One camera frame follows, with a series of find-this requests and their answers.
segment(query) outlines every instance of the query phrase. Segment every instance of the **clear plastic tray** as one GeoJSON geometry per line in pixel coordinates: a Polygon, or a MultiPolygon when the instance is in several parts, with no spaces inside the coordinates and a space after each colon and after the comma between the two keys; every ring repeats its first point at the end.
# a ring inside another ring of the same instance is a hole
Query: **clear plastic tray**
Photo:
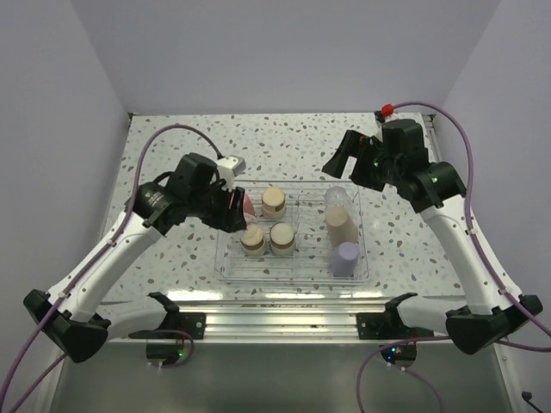
{"type": "Polygon", "coordinates": [[[240,181],[257,213],[258,224],[266,236],[269,228],[278,222],[287,222],[295,228],[295,250],[291,257],[274,256],[268,249],[263,256],[246,256],[239,238],[241,233],[219,231],[215,270],[219,280],[228,284],[250,287],[311,287],[351,286],[362,284],[368,278],[368,263],[362,230],[362,206],[358,187],[338,181],[240,181]],[[344,188],[353,200],[350,215],[359,226],[360,261],[350,277],[334,277],[329,270],[332,251],[325,228],[324,194],[332,186],[344,188]],[[287,211],[282,219],[262,216],[262,193],[268,186],[278,186],[287,196],[287,211]]]}

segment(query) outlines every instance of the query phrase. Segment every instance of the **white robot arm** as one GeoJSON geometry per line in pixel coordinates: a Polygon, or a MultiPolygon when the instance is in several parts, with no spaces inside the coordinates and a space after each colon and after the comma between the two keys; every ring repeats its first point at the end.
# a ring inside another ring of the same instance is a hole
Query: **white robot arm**
{"type": "Polygon", "coordinates": [[[245,228],[245,191],[234,188],[234,176],[245,170],[240,157],[223,157],[216,162],[197,154],[184,156],[174,172],[139,187],[133,211],[119,215],[98,245],[63,280],[47,293],[33,290],[24,304],[39,322],[58,298],[64,298],[44,331],[73,361],[88,360],[107,341],[136,331],[173,329],[178,311],[163,294],[129,303],[101,305],[109,289],[145,250],[188,216],[223,231],[245,228]],[[159,182],[169,180],[165,187],[159,182]],[[124,231],[114,234],[124,219],[124,231]],[[67,287],[96,254],[109,248],[66,293],[67,287]]]}
{"type": "Polygon", "coordinates": [[[473,354],[527,322],[508,296],[532,315],[542,311],[537,296],[523,295],[504,271],[476,222],[471,231],[467,228],[465,186],[449,163],[429,162],[418,123],[391,120],[374,137],[348,131],[322,171],[340,178],[349,157],[357,158],[350,175],[354,183],[376,191],[394,185],[398,195],[411,203],[442,244],[465,292],[466,302],[459,305],[404,294],[386,303],[385,325],[380,327],[421,327],[447,334],[461,351],[473,354]],[[505,287],[498,286],[482,262],[471,240],[473,233],[505,287]]]}

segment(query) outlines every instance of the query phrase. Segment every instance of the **gray wall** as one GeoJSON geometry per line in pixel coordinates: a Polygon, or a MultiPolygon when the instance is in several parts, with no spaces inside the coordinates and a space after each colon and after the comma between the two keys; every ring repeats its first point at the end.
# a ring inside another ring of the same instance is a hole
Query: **gray wall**
{"type": "Polygon", "coordinates": [[[499,0],[72,0],[146,114],[443,103],[499,0]]]}
{"type": "MultiPolygon", "coordinates": [[[[66,0],[0,2],[0,56],[3,379],[34,327],[23,297],[69,272],[102,228],[127,117],[66,0]]],[[[6,411],[51,346],[33,346],[6,411]]]]}
{"type": "MultiPolygon", "coordinates": [[[[456,114],[474,147],[474,211],[525,293],[536,293],[551,324],[551,3],[503,0],[452,89],[445,108],[456,114]]],[[[444,157],[465,165],[461,139],[446,123],[444,157]]],[[[551,347],[531,325],[515,341],[551,347]]],[[[551,357],[516,354],[523,387],[551,409],[551,357]]]]}

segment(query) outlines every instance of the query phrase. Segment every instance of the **beige cylinder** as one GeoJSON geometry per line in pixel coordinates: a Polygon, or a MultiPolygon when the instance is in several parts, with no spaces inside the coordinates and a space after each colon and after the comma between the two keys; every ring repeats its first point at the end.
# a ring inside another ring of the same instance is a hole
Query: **beige cylinder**
{"type": "Polygon", "coordinates": [[[341,243],[357,243],[358,229],[346,208],[333,206],[325,212],[329,241],[333,248],[341,243]]]}
{"type": "Polygon", "coordinates": [[[285,222],[272,226],[271,230],[269,230],[269,245],[275,256],[293,256],[293,227],[285,222]]]}
{"type": "Polygon", "coordinates": [[[241,246],[247,256],[261,256],[268,249],[264,231],[259,225],[249,225],[241,236],[241,246]]]}
{"type": "Polygon", "coordinates": [[[262,214],[268,219],[279,219],[285,215],[285,193],[281,188],[269,187],[262,194],[262,214]]]}

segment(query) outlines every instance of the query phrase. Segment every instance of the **speckled countertop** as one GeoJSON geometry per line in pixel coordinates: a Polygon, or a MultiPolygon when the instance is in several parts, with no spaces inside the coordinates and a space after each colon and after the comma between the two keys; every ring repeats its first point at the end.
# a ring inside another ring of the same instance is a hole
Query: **speckled countertop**
{"type": "MultiPolygon", "coordinates": [[[[423,125],[420,114],[399,114],[423,125]]],[[[367,135],[377,130],[373,114],[239,114],[134,116],[128,133],[108,215],[110,227],[130,195],[133,170],[145,141],[174,123],[194,126],[223,153],[246,159],[245,180],[326,180],[320,172],[347,129],[367,135]]],[[[145,157],[142,181],[176,167],[184,153],[213,157],[202,140],[185,131],[169,131],[145,157]]],[[[409,204],[386,187],[383,193],[361,189],[369,277],[360,286],[295,288],[239,286],[220,281],[214,271],[216,231],[197,219],[173,228],[143,254],[114,285],[105,301],[143,297],[151,291],[174,300],[369,298],[406,292],[428,296],[463,295],[442,247],[409,204]]]]}

